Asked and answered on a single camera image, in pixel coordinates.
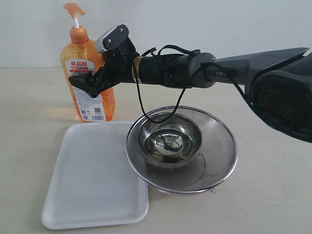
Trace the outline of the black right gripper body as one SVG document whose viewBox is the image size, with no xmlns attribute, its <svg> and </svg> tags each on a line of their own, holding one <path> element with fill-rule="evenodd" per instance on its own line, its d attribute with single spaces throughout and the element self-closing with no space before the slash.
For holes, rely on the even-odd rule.
<svg viewBox="0 0 312 234">
<path fill-rule="evenodd" d="M 98 39 L 97 50 L 104 58 L 104 65 L 98 70 L 97 89 L 104 91 L 120 83 L 134 83 L 133 62 L 139 53 L 130 39 L 113 45 L 112 39 Z"/>
</svg>

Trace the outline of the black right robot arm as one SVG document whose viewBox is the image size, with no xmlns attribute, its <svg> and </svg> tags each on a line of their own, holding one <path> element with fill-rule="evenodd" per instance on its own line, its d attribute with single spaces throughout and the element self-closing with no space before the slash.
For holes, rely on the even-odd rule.
<svg viewBox="0 0 312 234">
<path fill-rule="evenodd" d="M 170 45 L 173 54 L 151 48 L 143 54 L 130 42 L 104 49 L 96 72 L 72 75 L 69 82 L 90 97 L 120 83 L 186 90 L 231 83 L 268 126 L 290 137 L 312 140 L 312 50 L 306 47 L 216 58 L 200 50 Z"/>
</svg>

